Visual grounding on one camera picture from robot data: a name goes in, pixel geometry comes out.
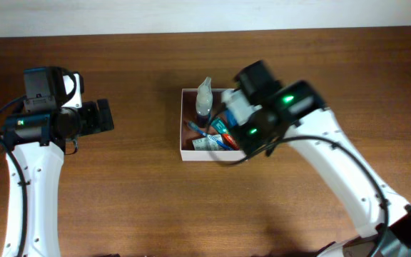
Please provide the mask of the green white small tube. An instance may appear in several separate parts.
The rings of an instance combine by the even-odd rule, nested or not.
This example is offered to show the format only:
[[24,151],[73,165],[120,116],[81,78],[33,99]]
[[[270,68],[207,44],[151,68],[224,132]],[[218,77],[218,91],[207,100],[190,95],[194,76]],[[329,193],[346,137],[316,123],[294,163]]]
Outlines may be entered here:
[[222,146],[206,137],[192,140],[192,144],[195,151],[224,151]]

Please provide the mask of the blue white toothbrush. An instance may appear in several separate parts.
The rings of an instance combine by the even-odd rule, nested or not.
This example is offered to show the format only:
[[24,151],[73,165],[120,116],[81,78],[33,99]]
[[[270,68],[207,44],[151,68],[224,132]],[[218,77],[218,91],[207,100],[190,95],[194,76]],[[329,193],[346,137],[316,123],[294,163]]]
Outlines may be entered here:
[[214,143],[216,143],[217,145],[219,145],[221,148],[225,149],[226,151],[232,151],[233,149],[229,146],[227,146],[226,144],[224,144],[222,141],[219,141],[218,139],[216,139],[215,137],[213,137],[212,135],[206,133],[205,131],[202,131],[195,123],[193,123],[192,121],[189,121],[187,123],[187,126],[190,130],[195,131],[196,133],[199,133],[200,135],[202,135],[203,137],[207,138],[209,141],[212,141]]

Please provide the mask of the teal white toothpaste tube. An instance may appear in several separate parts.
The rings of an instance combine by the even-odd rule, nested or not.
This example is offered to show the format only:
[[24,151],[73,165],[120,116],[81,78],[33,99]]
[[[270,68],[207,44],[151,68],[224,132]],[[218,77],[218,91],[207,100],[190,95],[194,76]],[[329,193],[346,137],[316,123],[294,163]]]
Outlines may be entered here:
[[240,147],[236,140],[231,136],[225,122],[221,118],[215,118],[212,120],[211,126],[222,136],[225,142],[233,149],[239,150]]

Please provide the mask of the clear spray bottle purple liquid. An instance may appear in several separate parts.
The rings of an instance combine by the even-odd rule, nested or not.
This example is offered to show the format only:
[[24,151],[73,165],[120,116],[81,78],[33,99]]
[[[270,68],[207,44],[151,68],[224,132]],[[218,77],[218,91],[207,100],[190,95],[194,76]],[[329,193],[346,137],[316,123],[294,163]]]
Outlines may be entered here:
[[196,96],[196,118],[197,125],[205,128],[210,120],[211,109],[213,105],[213,94],[211,89],[211,77],[206,77],[198,87]]

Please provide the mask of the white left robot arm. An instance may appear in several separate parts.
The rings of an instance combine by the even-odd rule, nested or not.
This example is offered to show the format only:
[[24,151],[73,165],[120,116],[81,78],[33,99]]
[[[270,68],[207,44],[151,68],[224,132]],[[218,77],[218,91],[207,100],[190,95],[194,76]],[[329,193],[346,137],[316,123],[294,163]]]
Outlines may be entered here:
[[58,195],[66,145],[113,128],[106,99],[6,118],[0,132],[9,171],[3,256],[60,256]]

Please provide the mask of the blue disposable razor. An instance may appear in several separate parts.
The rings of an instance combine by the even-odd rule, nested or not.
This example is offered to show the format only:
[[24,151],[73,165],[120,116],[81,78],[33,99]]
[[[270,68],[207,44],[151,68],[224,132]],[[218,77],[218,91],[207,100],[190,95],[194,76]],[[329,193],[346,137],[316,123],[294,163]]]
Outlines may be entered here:
[[225,117],[226,117],[227,125],[229,128],[233,128],[234,126],[238,124],[233,113],[230,110],[225,111]]

